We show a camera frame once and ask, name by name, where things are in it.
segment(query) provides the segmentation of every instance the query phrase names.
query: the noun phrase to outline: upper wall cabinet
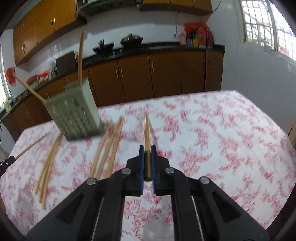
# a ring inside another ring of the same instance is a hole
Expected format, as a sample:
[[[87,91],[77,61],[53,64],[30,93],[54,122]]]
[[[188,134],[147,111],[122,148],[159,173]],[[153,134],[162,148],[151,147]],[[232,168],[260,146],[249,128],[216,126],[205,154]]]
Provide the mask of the upper wall cabinet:
[[[207,15],[213,12],[211,0],[143,0],[140,10],[167,10],[198,15]]]
[[[27,62],[46,45],[83,25],[76,0],[42,0],[14,28],[15,64]]]

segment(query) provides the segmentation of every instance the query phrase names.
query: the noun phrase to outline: red floral tablecloth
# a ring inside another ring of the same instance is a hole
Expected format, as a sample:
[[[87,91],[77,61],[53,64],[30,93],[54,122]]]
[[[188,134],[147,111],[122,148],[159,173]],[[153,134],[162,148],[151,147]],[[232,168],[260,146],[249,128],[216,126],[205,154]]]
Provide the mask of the red floral tablecloth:
[[[275,219],[296,181],[296,151],[265,113],[236,91],[189,94],[99,108],[103,121],[125,118],[113,171],[144,145],[145,112],[151,144],[187,176],[208,176],[264,228]],[[40,136],[52,134],[19,158],[0,180],[7,214],[26,234],[88,177],[101,137],[63,137],[48,188],[46,210],[34,194],[43,162],[59,130],[54,122],[26,129],[13,148],[16,156]],[[122,240],[173,240],[169,196],[155,197],[152,183],[141,197],[127,197]]]

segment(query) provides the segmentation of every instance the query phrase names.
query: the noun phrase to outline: kitchen cabinet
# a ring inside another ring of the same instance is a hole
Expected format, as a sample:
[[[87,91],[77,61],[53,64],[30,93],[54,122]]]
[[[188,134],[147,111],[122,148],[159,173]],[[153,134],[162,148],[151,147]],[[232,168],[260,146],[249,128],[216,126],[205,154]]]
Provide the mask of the kitchen cabinet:
[[[58,80],[53,81],[52,83],[49,83],[47,87],[48,91],[48,96],[52,97],[58,93],[64,92],[65,91],[65,80],[64,77],[60,78]]]
[[[37,42],[41,43],[44,39],[54,33],[54,1],[42,0],[38,4],[37,14]]]
[[[193,7],[192,0],[170,0],[171,4]]]
[[[46,86],[41,88],[40,90],[37,91],[37,93],[39,95],[41,95],[44,99],[48,99],[49,98],[49,94],[48,94],[48,91],[47,91],[47,88]],[[48,122],[48,121],[52,121],[52,118],[51,116],[49,115],[48,111],[46,110],[45,106],[43,105],[43,103],[38,100],[38,107],[39,107],[39,110],[41,112],[41,114],[43,115],[44,117],[44,122]]]
[[[181,51],[149,53],[153,96],[182,93]]]
[[[69,83],[71,83],[73,81],[78,81],[78,72],[69,74],[69,75],[65,76],[64,78],[65,78],[66,84],[69,84]],[[96,106],[99,107],[100,105],[99,105],[98,99],[96,97],[96,92],[94,91],[94,87],[93,87],[93,84],[91,82],[91,78],[89,76],[88,69],[83,69],[82,70],[82,79],[84,79],[84,78],[89,79],[89,86],[91,88],[91,93],[93,94],[93,97],[94,97],[94,102],[96,103]]]
[[[117,60],[89,67],[89,76],[100,106],[124,103]]]
[[[33,126],[32,120],[29,116],[25,102],[22,102],[16,110],[13,111],[13,116],[17,120],[19,131],[22,133],[25,129]]]
[[[193,7],[213,12],[210,0],[193,0]]]
[[[76,0],[54,0],[54,30],[75,22]]]
[[[19,22],[13,30],[13,50],[15,54],[15,64],[18,65],[25,57],[24,40],[22,32],[22,22]]]
[[[41,0],[14,28],[16,65],[65,33],[86,23],[78,16],[76,0]]]
[[[44,116],[42,115],[42,110],[40,109],[40,100],[38,100],[35,96],[29,96],[25,100],[25,105],[27,107],[27,113],[31,119],[31,126],[46,122]]]
[[[22,132],[19,130],[18,123],[16,118],[13,116],[13,113],[9,113],[7,116],[5,116],[2,120],[2,123],[5,125],[11,137],[16,142]]]
[[[182,94],[203,92],[205,87],[205,52],[182,51]]]
[[[126,101],[153,98],[149,55],[121,58],[117,62]]]
[[[223,56],[221,52],[206,51],[205,91],[219,91],[221,89]]]
[[[23,19],[24,51],[27,55],[37,45],[37,21],[38,6],[35,6]]]

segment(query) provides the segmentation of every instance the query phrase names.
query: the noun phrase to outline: white wall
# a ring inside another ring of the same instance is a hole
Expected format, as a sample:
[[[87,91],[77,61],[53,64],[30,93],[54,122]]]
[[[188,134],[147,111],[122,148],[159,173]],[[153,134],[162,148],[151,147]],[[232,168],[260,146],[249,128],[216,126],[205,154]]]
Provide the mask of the white wall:
[[[6,71],[9,67],[15,67],[15,73],[22,80],[26,81],[30,77],[27,64],[22,64],[19,67],[15,66],[13,29],[8,29],[3,32],[0,37],[0,44],[2,46],[4,71]],[[17,83],[16,86],[11,86],[9,83],[7,83],[7,85],[13,96],[18,96],[25,91],[25,88],[20,83]]]
[[[207,24],[216,44],[225,45],[222,90],[237,90],[268,114],[284,131],[296,115],[296,63],[242,42],[239,0],[222,0]],[[212,0],[213,9],[219,0]]]
[[[176,41],[174,34],[176,22],[178,31],[183,31],[187,22],[201,21],[196,15],[175,12],[140,12],[138,7],[120,8],[88,18],[87,25],[77,28],[52,42],[28,62],[30,75],[38,74],[50,66],[56,58],[78,51],[81,30],[85,30],[83,58],[95,54],[92,50],[101,39],[105,43],[114,42],[121,47],[120,40],[129,33],[143,37],[143,43]]]

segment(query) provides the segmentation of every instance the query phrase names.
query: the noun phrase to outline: kitchen countertop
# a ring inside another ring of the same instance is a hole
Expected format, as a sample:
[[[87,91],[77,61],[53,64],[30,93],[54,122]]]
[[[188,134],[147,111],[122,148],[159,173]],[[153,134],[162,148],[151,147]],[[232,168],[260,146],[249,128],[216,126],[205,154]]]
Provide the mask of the kitchen countertop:
[[[225,46],[223,45],[214,45],[213,49],[204,49],[204,48],[193,48],[193,47],[187,47],[187,46],[180,46],[179,42],[156,42],[156,43],[147,43],[147,44],[141,44],[138,47],[134,47],[134,48],[115,48],[113,49],[113,52],[109,55],[104,55],[104,56],[100,56],[97,54],[91,55],[89,57],[86,57],[82,60],[82,68],[87,68],[90,67],[94,64],[98,64],[101,62],[105,62],[108,60],[112,60],[112,59],[118,59],[121,57],[125,57],[125,56],[129,56],[129,55],[136,55],[136,54],[141,54],[141,53],[147,53],[147,52],[153,52],[153,51],[170,51],[170,50],[190,50],[190,51],[205,51],[205,50],[213,50],[213,51],[218,51],[218,52],[222,52],[225,53]],[[41,89],[42,87],[46,86],[47,84],[58,80],[64,76],[67,76],[71,73],[76,72],[77,69],[75,71],[69,71],[69,72],[65,72],[63,74],[57,74],[55,78],[53,79],[49,79],[47,81],[45,81],[44,83],[40,84],[38,87],[36,87],[34,90],[38,91],[39,89]],[[17,101],[13,106],[11,111],[13,111],[16,107],[18,107],[23,100],[25,100],[28,96],[30,96],[31,93],[28,93],[26,96],[24,96],[21,100]],[[0,113],[0,121],[5,118],[9,113],[6,113],[5,110],[3,110]]]

